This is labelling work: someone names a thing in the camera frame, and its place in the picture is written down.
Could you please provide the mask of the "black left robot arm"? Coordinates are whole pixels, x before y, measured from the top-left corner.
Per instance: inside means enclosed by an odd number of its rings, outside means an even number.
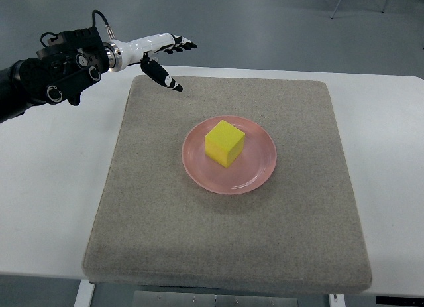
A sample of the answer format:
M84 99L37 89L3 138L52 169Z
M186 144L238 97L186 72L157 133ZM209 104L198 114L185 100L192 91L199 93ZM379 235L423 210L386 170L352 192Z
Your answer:
M89 28L46 32L40 37L44 48L36 58L1 70L1 122L44 104L80 104L82 91L99 82L113 64L96 27L97 15L109 30L105 15L94 10Z

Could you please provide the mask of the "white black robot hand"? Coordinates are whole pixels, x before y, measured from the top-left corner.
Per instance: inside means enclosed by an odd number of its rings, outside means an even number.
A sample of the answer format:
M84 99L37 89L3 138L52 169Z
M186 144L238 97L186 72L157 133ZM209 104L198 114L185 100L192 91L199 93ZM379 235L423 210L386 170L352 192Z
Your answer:
M155 59L159 52L172 54L192 50L197 45L183 36L162 33L130 42L111 39L104 43L109 59L109 71L119 72L128 66L139 65L157 84L180 92L183 87Z

